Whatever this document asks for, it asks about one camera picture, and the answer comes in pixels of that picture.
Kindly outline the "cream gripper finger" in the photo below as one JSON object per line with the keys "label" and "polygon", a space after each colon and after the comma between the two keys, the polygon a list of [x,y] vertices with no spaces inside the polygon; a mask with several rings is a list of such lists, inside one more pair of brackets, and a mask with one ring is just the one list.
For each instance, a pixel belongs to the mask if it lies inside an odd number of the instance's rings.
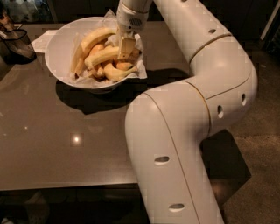
{"label": "cream gripper finger", "polygon": [[115,42],[117,44],[121,44],[121,40],[122,40],[122,31],[120,30],[120,28],[118,27],[116,29],[116,34],[115,34]]}
{"label": "cream gripper finger", "polygon": [[134,50],[136,42],[135,38],[121,37],[117,58],[119,60],[126,60]]}

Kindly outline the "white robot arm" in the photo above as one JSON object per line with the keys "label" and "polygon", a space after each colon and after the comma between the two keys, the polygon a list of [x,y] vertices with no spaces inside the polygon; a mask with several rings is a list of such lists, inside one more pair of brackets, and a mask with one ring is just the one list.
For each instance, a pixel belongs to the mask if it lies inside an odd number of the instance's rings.
{"label": "white robot arm", "polygon": [[224,224],[200,143],[240,120],[257,92],[256,70],[200,0],[120,0],[121,33],[140,32],[155,4],[190,67],[128,107],[125,135],[150,224]]}

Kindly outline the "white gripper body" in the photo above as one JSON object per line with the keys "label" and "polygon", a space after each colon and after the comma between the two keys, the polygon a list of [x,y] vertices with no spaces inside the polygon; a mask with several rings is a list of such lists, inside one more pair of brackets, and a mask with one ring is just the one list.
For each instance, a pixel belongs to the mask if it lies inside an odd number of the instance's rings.
{"label": "white gripper body", "polygon": [[120,35],[139,33],[145,27],[148,16],[148,1],[120,1],[116,12]]}

